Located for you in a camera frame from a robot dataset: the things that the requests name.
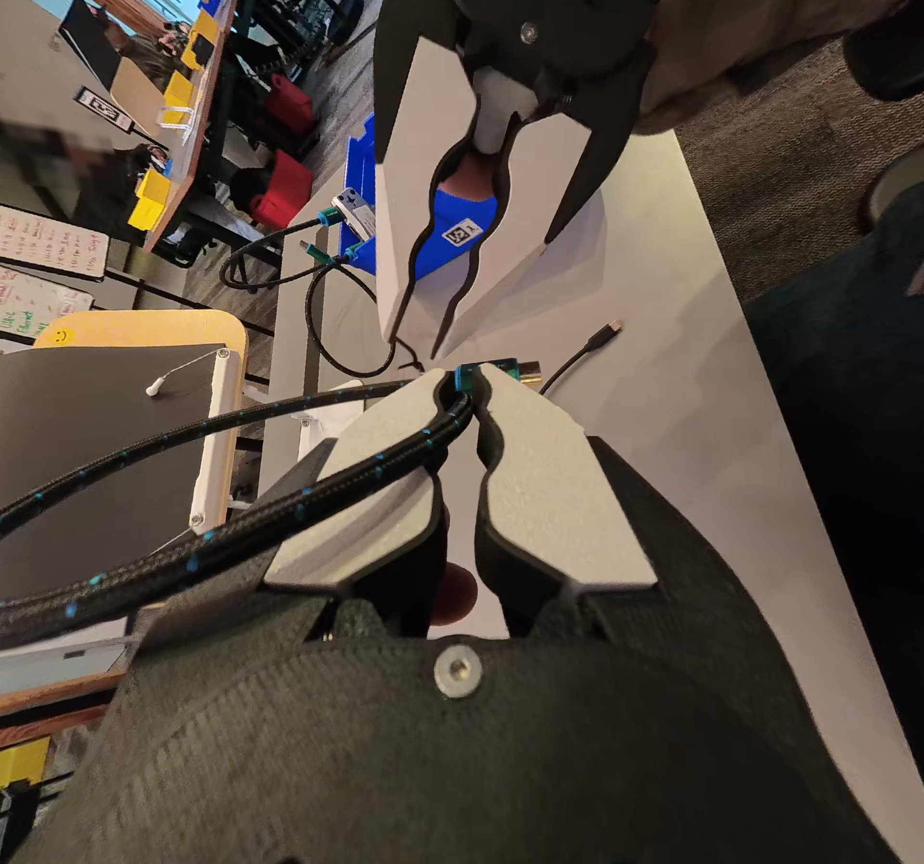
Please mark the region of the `red bin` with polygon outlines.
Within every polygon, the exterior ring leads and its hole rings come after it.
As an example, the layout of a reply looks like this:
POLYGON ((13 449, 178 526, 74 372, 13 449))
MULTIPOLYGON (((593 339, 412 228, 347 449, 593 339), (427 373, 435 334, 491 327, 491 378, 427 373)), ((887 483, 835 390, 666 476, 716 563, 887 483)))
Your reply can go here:
POLYGON ((283 74, 271 74, 269 93, 261 107, 266 115, 296 137, 304 137, 315 128, 311 98, 283 74))
POLYGON ((249 215, 271 230, 286 229, 312 195, 314 174, 293 156, 277 149, 263 193, 250 203, 249 215))

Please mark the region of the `whiteboard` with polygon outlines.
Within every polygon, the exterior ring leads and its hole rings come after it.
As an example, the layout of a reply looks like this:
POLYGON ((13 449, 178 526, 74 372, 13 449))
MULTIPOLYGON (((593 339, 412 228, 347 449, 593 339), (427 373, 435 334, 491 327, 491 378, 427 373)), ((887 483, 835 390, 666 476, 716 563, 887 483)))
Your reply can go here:
POLYGON ((1 266, 1 338, 33 343, 56 319, 89 311, 91 293, 1 266))
POLYGON ((1 206, 2 263, 101 282, 110 245, 103 233, 1 206))

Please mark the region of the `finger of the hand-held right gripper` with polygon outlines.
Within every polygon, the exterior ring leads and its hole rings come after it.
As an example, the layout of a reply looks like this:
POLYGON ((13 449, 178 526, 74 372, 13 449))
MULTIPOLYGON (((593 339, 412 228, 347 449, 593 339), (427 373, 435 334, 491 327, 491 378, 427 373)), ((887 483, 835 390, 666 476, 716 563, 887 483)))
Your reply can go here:
POLYGON ((590 130, 555 113, 517 130, 507 155, 506 198, 469 252, 468 275, 447 305, 433 360, 445 358, 479 327, 507 290, 544 252, 552 222, 582 157, 590 130))
POLYGON ((394 340, 433 230, 438 173, 471 139, 478 97, 454 50, 419 37, 388 142, 379 110, 379 323, 394 340))

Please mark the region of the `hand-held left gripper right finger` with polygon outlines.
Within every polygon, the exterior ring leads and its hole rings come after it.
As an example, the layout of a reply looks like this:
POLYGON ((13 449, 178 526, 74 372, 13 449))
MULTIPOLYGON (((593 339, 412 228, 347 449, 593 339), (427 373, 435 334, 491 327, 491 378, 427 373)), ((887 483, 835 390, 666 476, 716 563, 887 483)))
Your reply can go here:
POLYGON ((567 412, 491 363, 472 375, 484 467, 474 552, 509 631, 546 604, 647 592, 657 576, 595 449, 567 412))

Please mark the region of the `black tilted board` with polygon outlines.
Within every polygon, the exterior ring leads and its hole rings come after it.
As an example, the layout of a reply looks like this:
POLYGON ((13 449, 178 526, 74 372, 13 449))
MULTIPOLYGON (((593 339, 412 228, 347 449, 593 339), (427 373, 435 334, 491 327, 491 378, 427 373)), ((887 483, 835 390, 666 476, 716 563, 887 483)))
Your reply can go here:
POLYGON ((192 347, 21 350, 2 357, 2 604, 46 595, 177 543, 202 464, 212 360, 192 347))

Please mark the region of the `small yellow bin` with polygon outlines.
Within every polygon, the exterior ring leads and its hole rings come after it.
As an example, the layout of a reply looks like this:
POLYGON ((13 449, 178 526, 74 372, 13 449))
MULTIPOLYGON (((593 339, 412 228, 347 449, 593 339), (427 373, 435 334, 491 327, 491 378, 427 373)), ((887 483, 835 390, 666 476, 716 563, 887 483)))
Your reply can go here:
POLYGON ((148 232, 158 224, 167 208, 171 182, 156 167, 149 167, 135 188, 136 204, 128 217, 133 229, 148 232))

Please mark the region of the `white bar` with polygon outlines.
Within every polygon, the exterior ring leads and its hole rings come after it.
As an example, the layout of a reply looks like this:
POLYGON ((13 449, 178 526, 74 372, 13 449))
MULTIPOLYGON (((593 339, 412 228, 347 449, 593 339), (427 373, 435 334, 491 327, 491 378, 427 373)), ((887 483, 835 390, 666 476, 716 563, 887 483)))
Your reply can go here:
MULTIPOLYGON (((217 351, 212 381, 212 401, 207 418, 239 408, 243 370, 237 351, 217 351)), ((237 430, 225 429, 203 439, 202 464, 195 482, 189 525, 203 535, 225 522, 236 450, 237 430)))

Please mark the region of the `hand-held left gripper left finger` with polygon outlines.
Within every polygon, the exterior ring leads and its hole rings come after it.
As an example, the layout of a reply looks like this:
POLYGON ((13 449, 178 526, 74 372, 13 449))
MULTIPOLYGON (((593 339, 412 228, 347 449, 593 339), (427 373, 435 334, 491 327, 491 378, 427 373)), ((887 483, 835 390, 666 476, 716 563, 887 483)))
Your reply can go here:
MULTIPOLYGON (((338 427, 318 475, 326 479, 426 428, 437 415, 445 371, 429 371, 346 421, 359 403, 321 416, 338 427)), ((424 467, 289 538, 265 585, 371 602, 392 631, 428 631, 445 573, 447 524, 440 481, 424 467)))

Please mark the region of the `long wooden desk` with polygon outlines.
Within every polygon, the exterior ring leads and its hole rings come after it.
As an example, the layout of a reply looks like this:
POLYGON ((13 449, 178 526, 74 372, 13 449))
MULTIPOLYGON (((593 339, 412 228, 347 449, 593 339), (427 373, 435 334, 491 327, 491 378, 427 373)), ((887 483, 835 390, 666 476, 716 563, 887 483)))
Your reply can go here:
POLYGON ((223 156, 229 98, 235 78, 234 73, 223 77, 223 59, 236 27, 237 4, 238 0, 221 0, 216 10, 214 53, 206 69, 196 75, 197 97, 192 107, 190 129, 182 131, 182 141, 170 147, 173 165, 168 176, 167 202, 156 225, 146 234, 145 254, 152 254, 158 241, 185 217, 193 192, 209 181, 223 156))

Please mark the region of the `person's right forearm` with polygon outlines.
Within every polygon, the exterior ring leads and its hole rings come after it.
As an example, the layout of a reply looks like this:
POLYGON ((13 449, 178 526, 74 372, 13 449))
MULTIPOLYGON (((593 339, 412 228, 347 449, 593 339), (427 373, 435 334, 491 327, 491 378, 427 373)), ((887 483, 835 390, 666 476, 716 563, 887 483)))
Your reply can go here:
POLYGON ((661 0, 650 30, 656 59, 633 131, 661 133, 747 96, 905 1, 661 0))

